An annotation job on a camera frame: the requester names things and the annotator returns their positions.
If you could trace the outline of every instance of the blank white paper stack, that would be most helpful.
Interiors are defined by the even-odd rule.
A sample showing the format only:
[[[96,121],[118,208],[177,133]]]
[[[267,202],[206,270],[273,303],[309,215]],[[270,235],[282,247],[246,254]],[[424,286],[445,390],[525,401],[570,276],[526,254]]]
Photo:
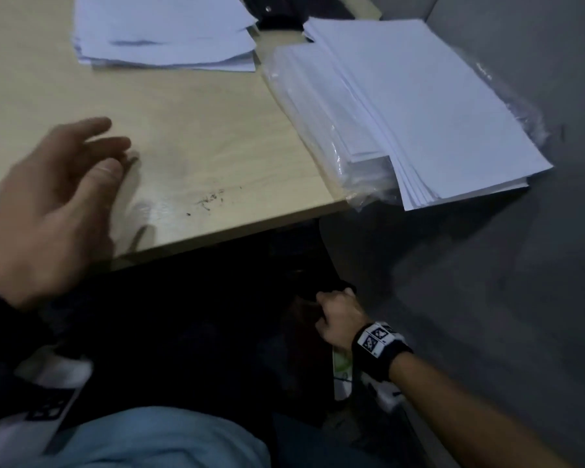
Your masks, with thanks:
[[[80,63],[254,72],[256,19],[239,0],[75,0]]]
[[[295,114],[340,172],[372,178],[389,158],[406,210],[525,187],[552,167],[422,21],[310,18],[304,30],[314,44],[274,54]]]

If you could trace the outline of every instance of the wristband with fiducial markers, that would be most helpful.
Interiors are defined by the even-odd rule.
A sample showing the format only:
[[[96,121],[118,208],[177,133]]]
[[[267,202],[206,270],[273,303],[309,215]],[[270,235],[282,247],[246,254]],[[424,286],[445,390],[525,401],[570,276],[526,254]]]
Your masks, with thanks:
[[[390,364],[404,351],[413,353],[406,339],[385,322],[369,323],[353,339],[353,364],[377,381],[388,381]]]

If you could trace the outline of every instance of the gray wall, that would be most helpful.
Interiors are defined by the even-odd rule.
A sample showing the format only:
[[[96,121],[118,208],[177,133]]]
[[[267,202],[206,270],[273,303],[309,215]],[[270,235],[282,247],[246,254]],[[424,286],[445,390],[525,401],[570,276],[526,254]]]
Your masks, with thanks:
[[[543,110],[556,168],[525,194],[329,216],[324,241],[371,313],[585,467],[585,0],[438,0],[428,23]]]

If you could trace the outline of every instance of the plastic bag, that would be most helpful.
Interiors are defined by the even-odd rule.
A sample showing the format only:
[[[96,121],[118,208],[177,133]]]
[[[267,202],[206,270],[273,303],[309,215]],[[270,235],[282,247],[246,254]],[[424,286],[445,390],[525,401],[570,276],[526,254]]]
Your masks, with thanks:
[[[401,204],[392,162],[369,132],[372,119],[327,57],[317,61],[316,56],[306,56],[313,48],[298,44],[273,51],[263,65],[263,75],[274,97],[352,207],[361,209],[375,200]],[[507,105],[531,140],[542,146],[548,133],[541,112],[481,63],[455,51]]]

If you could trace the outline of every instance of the light wood tabletop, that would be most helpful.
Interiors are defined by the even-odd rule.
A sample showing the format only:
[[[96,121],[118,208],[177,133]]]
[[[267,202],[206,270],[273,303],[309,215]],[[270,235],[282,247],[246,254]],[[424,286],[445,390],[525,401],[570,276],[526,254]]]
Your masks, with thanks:
[[[106,115],[139,161],[113,209],[116,255],[150,259],[346,208],[261,74],[79,65],[73,0],[0,0],[0,179],[56,123]],[[301,42],[256,34],[257,56]]]

